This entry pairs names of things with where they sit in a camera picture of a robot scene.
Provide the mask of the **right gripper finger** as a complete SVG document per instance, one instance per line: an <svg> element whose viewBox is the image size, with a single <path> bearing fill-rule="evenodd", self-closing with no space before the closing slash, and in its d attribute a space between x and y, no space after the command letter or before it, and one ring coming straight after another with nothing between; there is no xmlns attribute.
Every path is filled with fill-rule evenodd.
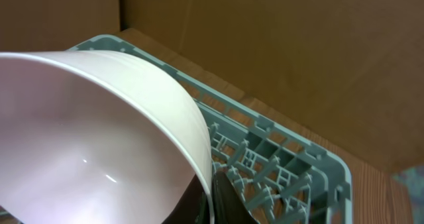
<svg viewBox="0 0 424 224"><path fill-rule="evenodd" d="M211 197L209 204L195 176L163 224L257 224L222 171L213 175Z"/></svg>

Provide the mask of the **pink bowl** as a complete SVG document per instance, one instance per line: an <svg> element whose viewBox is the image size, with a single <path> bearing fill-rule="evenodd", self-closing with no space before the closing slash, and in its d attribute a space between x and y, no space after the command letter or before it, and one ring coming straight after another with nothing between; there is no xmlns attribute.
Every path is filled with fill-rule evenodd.
<svg viewBox="0 0 424 224"><path fill-rule="evenodd" d="M199 107L152 62L1 54L1 206L23 223L161 223L211 171Z"/></svg>

